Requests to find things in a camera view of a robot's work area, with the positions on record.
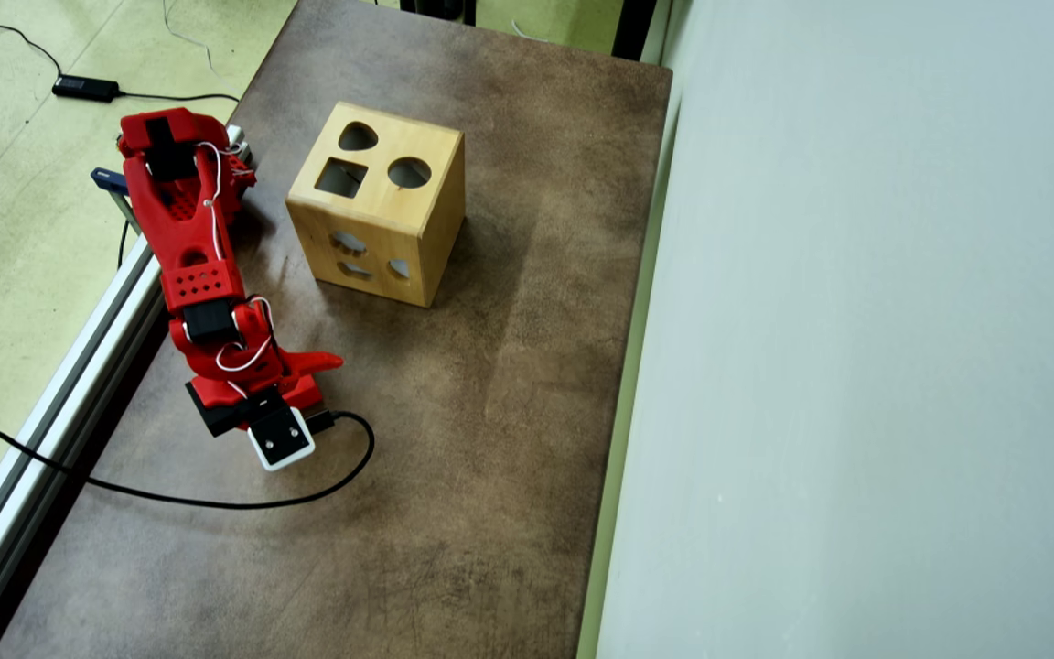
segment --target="brown table surface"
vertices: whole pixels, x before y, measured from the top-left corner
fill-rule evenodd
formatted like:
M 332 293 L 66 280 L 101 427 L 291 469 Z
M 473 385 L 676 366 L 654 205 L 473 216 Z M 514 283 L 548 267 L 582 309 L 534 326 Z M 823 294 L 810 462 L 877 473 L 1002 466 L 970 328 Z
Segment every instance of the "brown table surface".
M 281 510 L 85 489 L 0 656 L 571 656 L 669 71 L 369 4 L 301 0 L 231 122 L 259 183 L 235 225 L 280 345 L 344 355 L 327 404 L 377 449 Z M 338 100 L 466 134 L 466 220 L 433 308 L 317 284 L 284 206 Z M 163 343 L 94 476 L 262 501 L 364 452 L 350 422 L 267 472 L 210 438 Z

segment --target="white wall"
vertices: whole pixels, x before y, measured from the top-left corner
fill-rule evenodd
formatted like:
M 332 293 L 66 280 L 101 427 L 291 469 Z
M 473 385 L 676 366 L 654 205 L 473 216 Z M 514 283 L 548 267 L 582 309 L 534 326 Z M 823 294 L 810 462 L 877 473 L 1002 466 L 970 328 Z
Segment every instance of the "white wall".
M 600 656 L 1054 656 L 1054 3 L 686 24 Z

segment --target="power adapter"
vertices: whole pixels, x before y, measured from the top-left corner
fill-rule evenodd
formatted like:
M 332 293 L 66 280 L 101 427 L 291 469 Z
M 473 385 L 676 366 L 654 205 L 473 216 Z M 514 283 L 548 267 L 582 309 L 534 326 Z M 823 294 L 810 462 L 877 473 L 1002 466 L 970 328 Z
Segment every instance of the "power adapter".
M 98 100 L 100 103 L 112 103 L 117 96 L 122 96 L 121 84 L 116 80 L 81 78 L 79 75 L 59 76 L 52 86 L 52 94 L 71 96 L 73 99 Z

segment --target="red robot arm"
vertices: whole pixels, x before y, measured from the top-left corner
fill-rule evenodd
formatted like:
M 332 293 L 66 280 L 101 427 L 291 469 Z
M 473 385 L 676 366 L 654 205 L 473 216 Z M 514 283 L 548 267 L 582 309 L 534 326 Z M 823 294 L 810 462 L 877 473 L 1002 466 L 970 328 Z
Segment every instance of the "red robot arm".
M 229 150 L 226 127 L 184 108 L 121 118 L 133 212 L 162 267 L 170 336 L 196 376 L 187 385 L 211 433 L 250 431 L 264 467 L 311 453 L 321 404 L 311 374 L 338 368 L 330 353 L 288 353 L 271 304 L 247 296 L 227 228 L 254 171 Z

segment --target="green floor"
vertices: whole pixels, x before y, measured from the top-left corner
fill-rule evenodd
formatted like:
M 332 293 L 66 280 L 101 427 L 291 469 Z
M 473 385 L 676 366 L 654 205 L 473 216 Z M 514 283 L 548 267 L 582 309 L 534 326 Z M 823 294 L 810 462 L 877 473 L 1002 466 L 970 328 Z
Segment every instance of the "green floor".
M 170 0 L 173 28 L 211 46 L 214 70 L 247 88 L 294 0 Z M 385 0 L 394 8 L 397 0 Z M 621 0 L 477 0 L 477 24 L 607 53 Z M 159 0 L 0 0 L 16 25 L 64 72 L 119 80 L 130 92 L 227 92 L 204 51 L 164 30 Z M 116 268 L 121 214 L 89 179 L 120 169 L 115 138 L 124 115 L 171 108 L 56 99 L 54 66 L 0 31 L 0 429 L 16 431 L 66 353 Z M 229 100 L 188 108 L 225 120 Z M 0 460 L 4 447 L 0 443 Z

